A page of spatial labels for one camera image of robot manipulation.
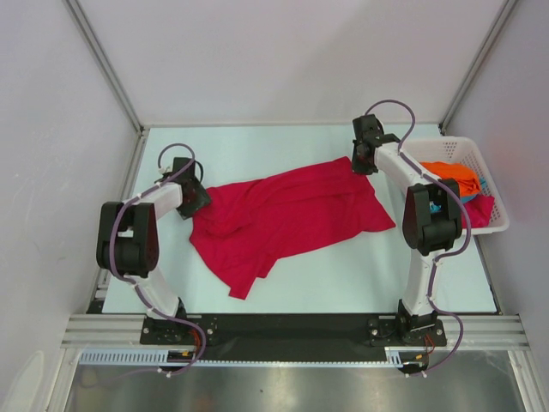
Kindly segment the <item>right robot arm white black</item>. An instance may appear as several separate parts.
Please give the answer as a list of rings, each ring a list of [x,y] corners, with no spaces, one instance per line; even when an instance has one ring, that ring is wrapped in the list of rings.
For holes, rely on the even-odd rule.
[[[436,333],[437,265],[462,236],[459,185],[453,179],[436,178],[413,160],[400,139],[383,131],[375,115],[355,118],[353,132],[353,172],[383,172],[405,195],[401,230],[412,253],[407,287],[389,336],[417,346],[427,334]]]

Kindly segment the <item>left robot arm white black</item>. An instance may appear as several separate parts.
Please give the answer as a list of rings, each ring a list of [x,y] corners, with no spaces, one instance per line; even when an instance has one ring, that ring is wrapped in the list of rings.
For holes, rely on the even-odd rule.
[[[212,203],[202,185],[203,166],[193,158],[176,157],[172,168],[153,187],[124,202],[104,203],[96,245],[100,268],[133,289],[146,308],[143,344],[180,344],[190,335],[203,341],[199,327],[187,319],[184,303],[158,267],[158,220],[175,211],[188,220]]]

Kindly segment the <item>crimson red t shirt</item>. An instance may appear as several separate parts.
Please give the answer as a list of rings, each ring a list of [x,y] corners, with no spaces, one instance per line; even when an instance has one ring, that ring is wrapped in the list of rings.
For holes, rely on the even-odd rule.
[[[395,227],[347,157],[207,193],[212,203],[195,214],[190,243],[240,300],[281,258]]]

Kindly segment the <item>white perforated plastic basket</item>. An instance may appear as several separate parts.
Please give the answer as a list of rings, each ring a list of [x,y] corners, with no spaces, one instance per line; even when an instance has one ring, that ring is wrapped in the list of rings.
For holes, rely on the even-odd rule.
[[[417,162],[441,161],[462,164],[476,172],[480,179],[485,180],[486,187],[481,194],[493,197],[494,205],[488,224],[485,227],[474,228],[472,235],[498,233],[509,228],[510,220],[502,198],[479,148],[472,139],[458,136],[413,137],[404,143],[403,149]]]

